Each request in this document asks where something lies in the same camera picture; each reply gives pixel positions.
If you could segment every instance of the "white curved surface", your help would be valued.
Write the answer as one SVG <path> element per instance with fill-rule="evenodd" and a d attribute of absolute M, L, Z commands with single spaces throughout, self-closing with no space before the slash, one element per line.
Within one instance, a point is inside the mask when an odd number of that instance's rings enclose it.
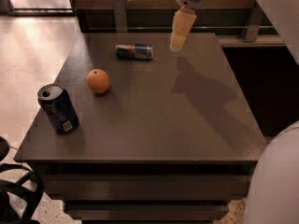
<path fill-rule="evenodd" d="M 299 0 L 256 0 L 299 64 Z"/>
<path fill-rule="evenodd" d="M 261 156 L 251 181 L 245 224 L 299 221 L 299 122 L 280 133 Z"/>

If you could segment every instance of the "robotic arm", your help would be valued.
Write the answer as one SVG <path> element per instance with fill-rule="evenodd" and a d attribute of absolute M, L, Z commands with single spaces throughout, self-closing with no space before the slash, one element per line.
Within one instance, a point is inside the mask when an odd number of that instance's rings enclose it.
<path fill-rule="evenodd" d="M 196 20 L 195 9 L 202 7 L 207 0 L 177 0 L 181 9 L 175 13 L 172 22 L 170 49 L 180 51 Z"/>

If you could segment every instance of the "speckled floor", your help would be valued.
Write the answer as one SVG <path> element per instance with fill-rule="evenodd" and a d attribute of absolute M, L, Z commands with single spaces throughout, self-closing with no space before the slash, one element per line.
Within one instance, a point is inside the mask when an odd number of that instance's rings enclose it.
<path fill-rule="evenodd" d="M 73 17 L 0 16 L 0 135 L 14 148 L 20 147 L 39 109 L 37 91 L 55 80 L 80 35 L 78 21 Z M 10 150 L 4 162 L 13 162 L 16 149 Z M 245 199 L 232 201 L 229 209 L 222 220 L 213 223 L 243 223 Z M 34 218 L 41 224 L 81 223 L 64 213 L 63 202 L 53 201 L 47 194 Z"/>

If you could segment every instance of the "standing can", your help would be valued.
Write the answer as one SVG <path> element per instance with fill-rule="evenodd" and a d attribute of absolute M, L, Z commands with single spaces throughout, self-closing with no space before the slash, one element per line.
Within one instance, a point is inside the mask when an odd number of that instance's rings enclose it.
<path fill-rule="evenodd" d="M 78 126 L 78 116 L 66 89 L 61 85 L 46 85 L 38 91 L 37 96 L 38 103 L 57 133 L 69 133 Z"/>
<path fill-rule="evenodd" d="M 147 44 L 117 44 L 116 55 L 121 60 L 152 60 L 153 46 Z"/>

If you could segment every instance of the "silver can top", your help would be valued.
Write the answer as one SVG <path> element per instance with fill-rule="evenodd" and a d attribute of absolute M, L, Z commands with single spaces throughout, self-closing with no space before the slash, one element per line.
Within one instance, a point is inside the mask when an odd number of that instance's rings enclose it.
<path fill-rule="evenodd" d="M 63 87 L 60 84 L 49 84 L 42 87 L 37 96 L 39 99 L 48 101 L 57 98 L 63 92 Z"/>

